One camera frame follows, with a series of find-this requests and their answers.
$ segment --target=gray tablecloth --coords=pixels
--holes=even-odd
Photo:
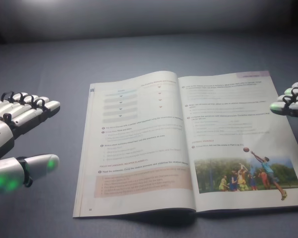
[[[56,116],[18,138],[6,155],[54,153],[61,166],[30,189],[0,196],[0,238],[298,238],[298,210],[292,209],[72,218],[89,84],[159,70],[179,77],[269,70],[282,94],[298,81],[298,35],[210,33],[0,46],[0,95],[14,90],[61,102]],[[298,141],[298,119],[289,121]]]

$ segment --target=gray background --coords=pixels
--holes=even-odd
[[[202,34],[0,46],[0,95],[22,91],[61,102],[53,118],[6,155],[54,153],[59,169],[0,196],[0,238],[298,238],[298,210],[172,213],[73,219],[90,83],[170,70],[179,77],[269,70],[278,94],[298,81],[298,34]],[[298,119],[289,118],[298,141]]]
[[[0,0],[8,43],[287,27],[298,0]]]

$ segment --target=textbook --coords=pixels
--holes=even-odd
[[[268,71],[90,85],[74,217],[298,205],[298,144]]]

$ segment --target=robotic hand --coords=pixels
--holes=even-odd
[[[277,102],[270,105],[270,110],[278,115],[298,117],[298,82],[278,97]]]
[[[54,116],[60,103],[47,97],[27,93],[3,93],[0,100],[0,158],[14,147],[14,140]],[[0,193],[6,193],[55,170],[59,164],[56,155],[7,158],[0,160]]]

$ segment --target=gray wall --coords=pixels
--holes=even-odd
[[[0,0],[7,42],[285,27],[292,0]]]

